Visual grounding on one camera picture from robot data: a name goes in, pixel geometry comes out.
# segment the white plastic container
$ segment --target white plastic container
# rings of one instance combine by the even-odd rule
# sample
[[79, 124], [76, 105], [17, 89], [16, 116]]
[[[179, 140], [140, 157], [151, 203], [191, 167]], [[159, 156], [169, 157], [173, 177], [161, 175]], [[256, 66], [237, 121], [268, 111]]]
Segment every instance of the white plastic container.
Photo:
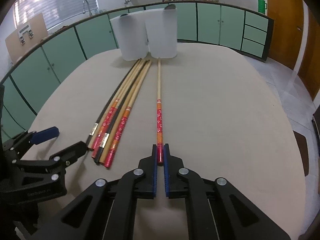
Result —
[[144, 58], [148, 40], [143, 11], [115, 17], [110, 20], [124, 60]]
[[149, 51], [154, 58], [177, 55], [177, 9], [144, 11]]

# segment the red patterned handle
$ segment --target red patterned handle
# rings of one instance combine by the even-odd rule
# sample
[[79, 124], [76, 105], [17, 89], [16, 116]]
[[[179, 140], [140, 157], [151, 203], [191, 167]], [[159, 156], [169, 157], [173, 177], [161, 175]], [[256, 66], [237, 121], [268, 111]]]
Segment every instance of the red patterned handle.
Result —
[[116, 131], [116, 135], [115, 135], [115, 137], [114, 137], [114, 139], [112, 141], [110, 150], [109, 150], [108, 155], [106, 157], [106, 160], [104, 162], [104, 166], [106, 168], [110, 168], [111, 167], [113, 158], [115, 156], [115, 153], [116, 153], [116, 150], [117, 150], [117, 147], [118, 147], [118, 144], [119, 144], [119, 141], [120, 141], [121, 136], [122, 136], [122, 132], [123, 132], [124, 127], [125, 127], [125, 125], [127, 123], [130, 111], [131, 111], [131, 107], [128, 106], [126, 108], [126, 110], [124, 111], [124, 114], [123, 114], [123, 116], [121, 118], [121, 121], [120, 121], [120, 123], [118, 125], [117, 131]]
[[111, 122], [111, 120], [112, 120], [112, 118], [113, 118], [113, 116], [114, 116], [114, 114], [116, 112], [116, 105], [118, 104], [118, 101], [119, 101], [119, 98], [117, 98], [113, 102], [113, 104], [112, 104], [112, 106], [111, 106], [106, 118], [103, 120], [103, 123], [102, 123], [102, 126], [101, 126], [100, 130], [99, 130], [99, 133], [96, 136], [96, 138], [94, 140], [94, 143], [92, 145], [92, 148], [93, 148], [93, 152], [92, 152], [92, 155], [91, 155], [92, 158], [94, 158], [97, 155], [97, 151], [98, 151], [99, 146], [100, 146], [100, 144], [102, 142], [104, 134], [107, 131], [107, 129], [108, 129], [109, 125], [110, 125], [110, 122]]
[[157, 162], [163, 164], [162, 110], [161, 99], [157, 100]]

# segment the green cabinet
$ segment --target green cabinet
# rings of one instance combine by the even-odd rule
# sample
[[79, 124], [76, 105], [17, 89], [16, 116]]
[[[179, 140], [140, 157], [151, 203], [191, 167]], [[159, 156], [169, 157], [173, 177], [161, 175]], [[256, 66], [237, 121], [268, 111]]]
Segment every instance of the green cabinet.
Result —
[[219, 44], [220, 5], [198, 3], [198, 41]]
[[23, 101], [10, 78], [4, 82], [3, 104], [20, 126], [26, 130], [30, 128], [36, 115]]
[[8, 137], [8, 136], [5, 134], [5, 132], [4, 132], [3, 129], [1, 129], [1, 139], [2, 139], [2, 143], [6, 142], [7, 140], [10, 139], [10, 137]]
[[262, 57], [264, 46], [256, 43], [254, 41], [250, 41], [247, 39], [243, 39], [241, 50], [244, 52], [248, 52], [258, 57]]
[[178, 17], [178, 40], [197, 40], [196, 3], [175, 3]]
[[268, 30], [269, 20], [262, 15], [254, 14], [252, 12], [245, 12], [245, 24], [251, 25], [263, 31]]
[[243, 37], [252, 41], [261, 43], [262, 45], [266, 42], [267, 33], [257, 28], [245, 25]]
[[111, 20], [112, 18], [115, 18], [117, 16], [120, 16], [120, 15], [123, 15], [123, 14], [126, 14], [126, 13], [129, 13], [128, 9], [112, 12], [112, 13], [109, 13], [108, 15], [109, 15], [109, 19]]
[[74, 28], [46, 42], [43, 49], [60, 82], [85, 61]]
[[[128, 9], [109, 13], [109, 14], [108, 14], [108, 17], [109, 17], [109, 19], [111, 20], [112, 18], [115, 18], [115, 17], [117, 17], [117, 16], [120, 16], [120, 15], [123, 15], [123, 14], [126, 14], [126, 13], [129, 13], [129, 10], [128, 10]], [[117, 41], [116, 36], [115, 36], [115, 41], [116, 41], [116, 46], [117, 46], [117, 48], [119, 48], [119, 45], [118, 45], [118, 41]]]
[[24, 129], [12, 119], [5, 108], [2, 109], [1, 128], [5, 130], [10, 137], [14, 137], [24, 131]]
[[144, 10], [143, 7], [130, 8], [129, 9], [129, 13], [131, 13], [131, 12], [139, 12], [139, 11], [143, 11], [143, 10]]
[[80, 23], [76, 29], [87, 58], [117, 48], [108, 15]]
[[41, 47], [27, 57], [12, 72], [11, 76], [23, 96], [37, 113], [59, 86], [59, 82], [52, 72]]
[[243, 25], [244, 10], [221, 6], [220, 45], [240, 50]]

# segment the window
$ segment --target window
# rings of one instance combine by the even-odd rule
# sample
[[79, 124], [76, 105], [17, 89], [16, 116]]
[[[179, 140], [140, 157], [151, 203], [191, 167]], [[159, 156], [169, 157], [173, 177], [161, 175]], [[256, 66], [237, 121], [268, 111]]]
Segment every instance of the window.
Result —
[[[96, 0], [87, 0], [91, 10], [97, 8]], [[13, 15], [16, 27], [38, 13], [42, 13], [47, 29], [81, 14], [83, 0], [16, 0]]]

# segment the blue gripper pad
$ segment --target blue gripper pad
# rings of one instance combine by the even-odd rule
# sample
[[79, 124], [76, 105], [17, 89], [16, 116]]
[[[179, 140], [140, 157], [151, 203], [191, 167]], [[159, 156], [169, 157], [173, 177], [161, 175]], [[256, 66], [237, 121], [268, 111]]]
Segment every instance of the blue gripper pad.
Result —
[[169, 197], [169, 171], [166, 144], [163, 146], [163, 166], [164, 166], [164, 189], [165, 196]]
[[54, 127], [35, 133], [32, 136], [30, 143], [37, 145], [58, 136], [59, 136], [59, 129], [54, 126]]
[[153, 146], [153, 151], [154, 151], [154, 153], [152, 153], [152, 155], [155, 158], [154, 171], [153, 171], [153, 197], [156, 197], [156, 193], [157, 193], [157, 174], [158, 174], [158, 165], [157, 165], [158, 153], [157, 153], [157, 147], [156, 147], [155, 144]]

